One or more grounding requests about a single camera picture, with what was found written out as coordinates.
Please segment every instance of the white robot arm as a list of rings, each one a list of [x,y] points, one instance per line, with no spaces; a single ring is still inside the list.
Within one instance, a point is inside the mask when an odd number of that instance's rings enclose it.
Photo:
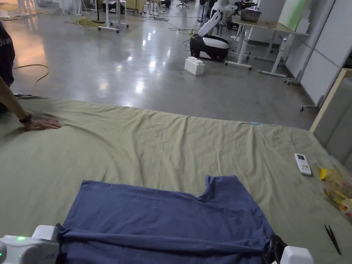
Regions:
[[[211,19],[208,20],[201,28],[198,30],[198,35],[204,37],[210,30],[212,30],[221,20],[221,14],[216,12]]]
[[[198,31],[200,37],[204,37],[210,30],[212,30],[220,21],[225,23],[227,18],[227,13],[234,13],[239,7],[234,5],[236,2],[234,0],[218,0],[214,3],[214,6],[211,10],[211,18],[206,22]]]

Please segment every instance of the desk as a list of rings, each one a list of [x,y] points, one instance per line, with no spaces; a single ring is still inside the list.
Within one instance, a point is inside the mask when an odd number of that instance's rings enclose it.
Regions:
[[[248,22],[248,21],[241,20],[240,16],[232,16],[232,22],[233,23],[237,23],[240,26],[242,26],[243,27],[243,31],[245,31],[246,28],[247,29],[252,29],[253,27],[262,28],[262,29],[271,29],[271,30],[274,31],[274,33],[272,35],[272,38],[271,38],[271,41],[270,41],[270,44],[269,44],[269,47],[268,47],[268,49],[266,51],[265,57],[263,57],[263,58],[256,57],[256,59],[263,59],[263,60],[267,60],[267,61],[272,61],[272,60],[268,59],[268,56],[269,56],[269,53],[271,51],[271,48],[272,48],[272,45],[273,45],[273,42],[274,42],[274,38],[275,38],[275,35],[276,35],[277,31],[285,32],[287,34],[299,34],[299,35],[306,35],[306,36],[309,35],[309,34],[294,32],[294,31],[290,30],[289,28],[281,25],[279,22],[276,22],[276,21],[259,20],[258,22]],[[246,34],[246,36],[245,36],[245,38],[243,40],[243,44],[241,45],[241,51],[239,52],[238,61],[237,62],[225,61],[225,65],[232,64],[232,65],[242,66],[242,67],[248,68],[250,70],[252,69],[251,65],[242,64],[241,63],[242,59],[243,59],[243,55],[244,55],[244,53],[246,51],[247,44],[248,44],[248,38],[249,38],[249,34]],[[269,75],[274,75],[274,76],[286,77],[286,75],[278,74],[278,73],[275,72],[277,66],[279,65],[280,59],[281,59],[281,57],[284,54],[285,47],[286,47],[286,38],[284,38],[282,40],[282,43],[281,43],[280,49],[279,49],[279,53],[278,53],[278,55],[276,57],[276,60],[275,60],[275,63],[274,63],[274,66],[273,66],[272,70],[271,71],[259,70],[258,72],[259,73],[264,73],[264,74],[269,74]]]

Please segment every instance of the person's hand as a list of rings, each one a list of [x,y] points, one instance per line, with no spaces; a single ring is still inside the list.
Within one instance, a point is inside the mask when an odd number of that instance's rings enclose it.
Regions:
[[[59,129],[60,127],[62,127],[62,125],[60,125],[60,123],[54,119],[31,120],[31,121],[25,123],[24,126],[28,131],[44,130],[47,128]]]

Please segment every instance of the white toy brick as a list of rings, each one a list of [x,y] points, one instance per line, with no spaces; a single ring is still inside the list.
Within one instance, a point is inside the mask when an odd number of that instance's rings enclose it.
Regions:
[[[204,72],[204,63],[195,57],[188,57],[186,59],[184,68],[194,75],[200,75]]]

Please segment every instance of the wristwatch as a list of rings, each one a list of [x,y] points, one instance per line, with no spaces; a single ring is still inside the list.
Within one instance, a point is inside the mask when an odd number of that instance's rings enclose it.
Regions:
[[[20,122],[22,124],[28,123],[29,121],[32,120],[32,116],[30,114],[26,115],[26,117],[24,119],[20,119]]]

